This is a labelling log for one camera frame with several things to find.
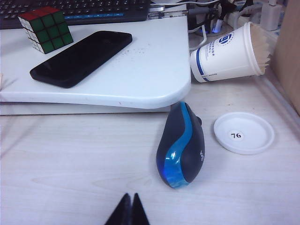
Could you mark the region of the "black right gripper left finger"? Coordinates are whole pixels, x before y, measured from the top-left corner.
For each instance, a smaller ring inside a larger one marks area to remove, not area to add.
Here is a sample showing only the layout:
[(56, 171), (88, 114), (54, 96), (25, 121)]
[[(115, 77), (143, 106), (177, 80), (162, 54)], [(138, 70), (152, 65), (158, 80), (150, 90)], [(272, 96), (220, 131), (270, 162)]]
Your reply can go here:
[(109, 216), (105, 225), (130, 225), (131, 224), (131, 198), (128, 193), (119, 201), (118, 205)]

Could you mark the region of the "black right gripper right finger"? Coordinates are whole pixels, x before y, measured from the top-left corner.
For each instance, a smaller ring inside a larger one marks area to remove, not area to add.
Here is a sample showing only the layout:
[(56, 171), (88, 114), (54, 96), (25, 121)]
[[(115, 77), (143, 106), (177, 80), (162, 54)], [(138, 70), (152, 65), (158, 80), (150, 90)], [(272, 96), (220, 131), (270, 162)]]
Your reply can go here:
[(135, 193), (132, 204), (132, 224), (133, 225), (150, 225), (144, 211), (139, 195)]

